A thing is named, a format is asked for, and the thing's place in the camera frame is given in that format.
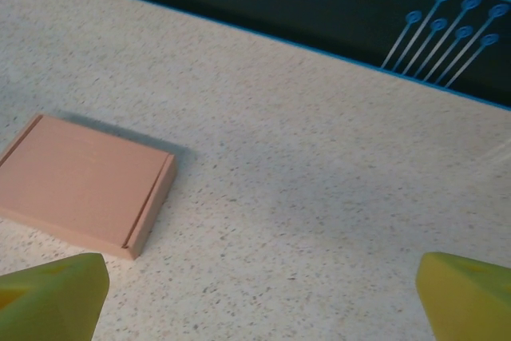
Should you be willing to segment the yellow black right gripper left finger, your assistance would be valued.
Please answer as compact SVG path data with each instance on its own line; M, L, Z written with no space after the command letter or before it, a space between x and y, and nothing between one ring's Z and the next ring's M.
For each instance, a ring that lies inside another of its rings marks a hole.
M100 253L1 276L2 340L91 340L109 291Z

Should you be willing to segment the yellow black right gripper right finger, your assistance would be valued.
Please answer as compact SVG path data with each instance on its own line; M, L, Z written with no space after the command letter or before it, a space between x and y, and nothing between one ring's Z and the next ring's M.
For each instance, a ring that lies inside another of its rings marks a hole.
M436 340L510 340L509 268L427 252L416 288Z

